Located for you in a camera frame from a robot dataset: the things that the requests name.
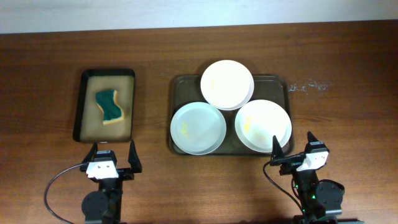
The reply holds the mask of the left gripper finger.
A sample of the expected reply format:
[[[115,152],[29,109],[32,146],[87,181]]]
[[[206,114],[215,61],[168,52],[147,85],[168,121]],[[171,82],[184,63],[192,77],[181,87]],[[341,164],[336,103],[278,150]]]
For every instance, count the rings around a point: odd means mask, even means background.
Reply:
[[[87,164],[87,163],[93,161],[97,151],[98,151],[98,145],[97,145],[97,143],[94,143],[92,145],[91,149],[89,150],[88,154],[85,156],[85,158],[82,160],[81,163]]]
[[[130,164],[132,170],[142,170],[142,164],[137,155],[136,146],[133,140],[131,140],[129,146],[128,163]]]

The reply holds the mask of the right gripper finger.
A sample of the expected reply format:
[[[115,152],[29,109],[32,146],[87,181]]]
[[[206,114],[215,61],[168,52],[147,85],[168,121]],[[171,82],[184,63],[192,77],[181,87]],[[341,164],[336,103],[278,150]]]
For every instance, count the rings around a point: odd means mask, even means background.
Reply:
[[[307,140],[309,145],[318,145],[320,141],[312,134],[311,131],[307,132]]]
[[[282,147],[279,144],[279,141],[276,136],[272,137],[272,153],[271,153],[271,160],[281,159],[284,158],[284,152]]]

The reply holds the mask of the green yellow sponge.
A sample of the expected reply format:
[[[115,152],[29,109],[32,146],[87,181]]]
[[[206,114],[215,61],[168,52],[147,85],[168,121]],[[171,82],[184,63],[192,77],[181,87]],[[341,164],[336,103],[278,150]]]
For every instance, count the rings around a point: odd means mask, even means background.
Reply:
[[[95,101],[103,112],[103,125],[120,122],[124,119],[124,111],[117,104],[117,90],[103,90],[95,93]]]

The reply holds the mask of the pale blue plate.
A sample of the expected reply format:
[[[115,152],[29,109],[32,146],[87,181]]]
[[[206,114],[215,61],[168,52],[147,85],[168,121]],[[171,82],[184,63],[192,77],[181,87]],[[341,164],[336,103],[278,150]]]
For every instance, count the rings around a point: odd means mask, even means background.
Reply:
[[[201,156],[221,146],[226,136],[226,121],[214,106],[192,102],[175,112],[170,124],[170,135],[183,152]]]

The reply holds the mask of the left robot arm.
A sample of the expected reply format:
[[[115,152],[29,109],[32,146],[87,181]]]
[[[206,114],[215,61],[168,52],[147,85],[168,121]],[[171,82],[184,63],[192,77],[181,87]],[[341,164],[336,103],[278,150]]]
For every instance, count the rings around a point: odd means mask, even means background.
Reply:
[[[115,224],[121,222],[123,182],[134,180],[142,172],[142,164],[134,141],[130,142],[127,168],[117,168],[114,151],[100,151],[96,143],[82,161],[81,172],[98,184],[98,190],[90,192],[81,203],[85,223]]]

